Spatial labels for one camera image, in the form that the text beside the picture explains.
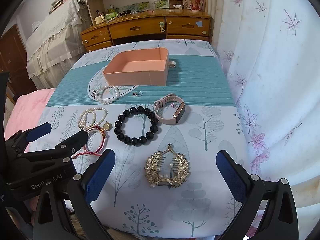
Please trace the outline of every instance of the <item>smartwatch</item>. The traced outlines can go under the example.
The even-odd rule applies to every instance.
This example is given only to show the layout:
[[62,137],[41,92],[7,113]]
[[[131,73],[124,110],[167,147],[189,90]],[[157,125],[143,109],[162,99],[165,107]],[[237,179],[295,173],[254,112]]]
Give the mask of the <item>smartwatch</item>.
[[[164,119],[162,117],[159,117],[157,112],[160,108],[164,107],[164,105],[168,102],[178,102],[180,103],[177,111],[173,114],[173,117],[170,119]],[[169,94],[165,96],[164,98],[161,98],[154,102],[154,112],[156,114],[156,118],[164,124],[177,124],[179,120],[181,119],[182,115],[184,114],[184,111],[186,110],[186,104],[183,101],[182,98],[177,97],[175,94]]]

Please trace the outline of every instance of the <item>pink storage box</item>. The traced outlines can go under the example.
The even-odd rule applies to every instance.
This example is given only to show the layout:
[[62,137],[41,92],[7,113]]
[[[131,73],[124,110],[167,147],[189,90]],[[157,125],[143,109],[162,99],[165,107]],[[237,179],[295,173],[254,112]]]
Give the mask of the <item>pink storage box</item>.
[[165,86],[168,68],[175,62],[168,62],[166,48],[137,49],[117,54],[103,70],[109,85]]

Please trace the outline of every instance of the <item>red paper cup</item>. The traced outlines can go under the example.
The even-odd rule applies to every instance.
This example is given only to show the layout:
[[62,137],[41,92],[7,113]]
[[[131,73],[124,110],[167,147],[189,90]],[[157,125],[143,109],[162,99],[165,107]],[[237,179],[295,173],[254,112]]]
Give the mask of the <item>red paper cup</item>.
[[198,12],[200,9],[200,0],[191,0],[191,10]]

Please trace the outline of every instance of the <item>brown door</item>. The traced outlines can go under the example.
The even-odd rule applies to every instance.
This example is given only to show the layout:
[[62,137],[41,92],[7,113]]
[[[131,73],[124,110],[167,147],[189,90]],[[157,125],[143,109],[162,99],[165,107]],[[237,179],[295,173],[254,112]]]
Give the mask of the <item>brown door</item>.
[[14,25],[0,38],[0,69],[10,72],[9,84],[18,97],[37,90],[26,67],[27,53]]

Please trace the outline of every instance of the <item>pink blanket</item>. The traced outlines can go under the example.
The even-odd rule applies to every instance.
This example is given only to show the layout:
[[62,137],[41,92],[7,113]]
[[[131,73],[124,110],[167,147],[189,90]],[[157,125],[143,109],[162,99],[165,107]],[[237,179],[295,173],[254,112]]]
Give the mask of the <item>pink blanket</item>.
[[18,98],[4,131],[7,140],[17,131],[37,126],[40,116],[55,88],[41,89]]

